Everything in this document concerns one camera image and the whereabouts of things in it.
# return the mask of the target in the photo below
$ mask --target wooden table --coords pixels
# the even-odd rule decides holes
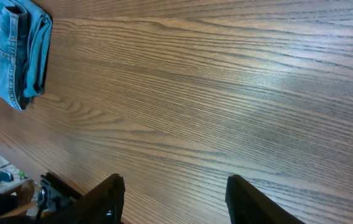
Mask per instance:
[[[307,223],[353,223],[353,1],[39,0],[46,92],[0,100],[0,153],[131,223],[229,223],[239,174]]]

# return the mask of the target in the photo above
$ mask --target folded clothing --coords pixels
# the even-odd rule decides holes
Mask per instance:
[[[44,92],[52,21],[30,0],[0,0],[0,97],[26,109]]]

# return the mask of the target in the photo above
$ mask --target brown wooden surface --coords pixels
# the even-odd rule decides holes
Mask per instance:
[[[40,0],[46,94],[0,100],[0,153],[131,223],[229,223],[239,174],[307,223],[353,223],[353,1]]]

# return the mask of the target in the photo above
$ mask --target blue denim jeans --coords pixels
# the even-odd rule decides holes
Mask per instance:
[[[15,109],[43,93],[51,28],[30,0],[0,0],[0,97]]]

